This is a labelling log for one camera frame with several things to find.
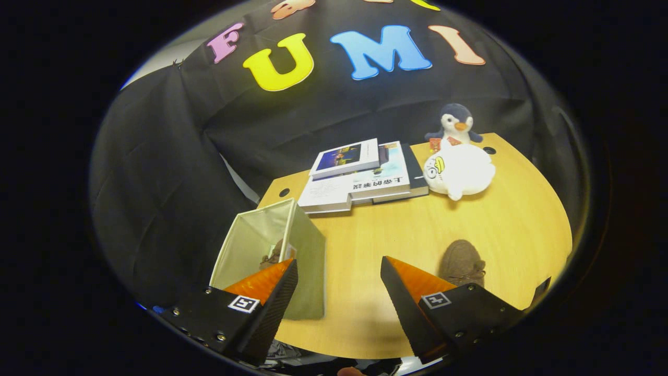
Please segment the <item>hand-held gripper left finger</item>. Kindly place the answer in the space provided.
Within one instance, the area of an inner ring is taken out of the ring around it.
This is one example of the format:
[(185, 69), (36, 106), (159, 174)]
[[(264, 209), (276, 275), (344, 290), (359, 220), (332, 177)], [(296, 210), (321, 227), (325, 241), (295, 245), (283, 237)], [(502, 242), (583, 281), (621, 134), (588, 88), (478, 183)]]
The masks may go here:
[(232, 361), (265, 362), (299, 280), (293, 258), (218, 289), (195, 290), (159, 316), (177, 333)]

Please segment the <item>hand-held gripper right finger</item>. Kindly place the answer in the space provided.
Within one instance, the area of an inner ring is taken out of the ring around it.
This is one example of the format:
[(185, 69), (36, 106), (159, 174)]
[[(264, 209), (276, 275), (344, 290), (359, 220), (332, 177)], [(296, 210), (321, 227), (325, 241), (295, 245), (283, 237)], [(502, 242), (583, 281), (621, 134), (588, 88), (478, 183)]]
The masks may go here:
[(381, 279), (420, 362), (457, 359), (515, 326), (524, 312), (476, 283), (455, 286), (386, 255)]

